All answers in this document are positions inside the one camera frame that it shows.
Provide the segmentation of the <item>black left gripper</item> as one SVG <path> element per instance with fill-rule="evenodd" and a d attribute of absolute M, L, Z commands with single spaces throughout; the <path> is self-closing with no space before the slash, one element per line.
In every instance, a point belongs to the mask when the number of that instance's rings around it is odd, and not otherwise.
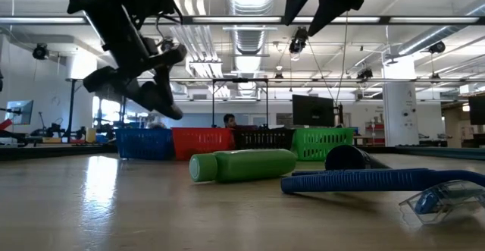
<path fill-rule="evenodd" d="M 145 100 L 149 105 L 173 105 L 170 72 L 186 57 L 186 47 L 179 44 L 159 55 L 154 40 L 139 32 L 145 19 L 159 12 L 159 0 L 69 0 L 68 14 L 80 11 L 100 36 L 103 50 L 112 55 L 117 65 L 105 66 L 85 77 L 86 90 L 109 91 L 132 99 L 140 85 L 131 77 L 153 70 L 155 85 L 149 88 Z"/>

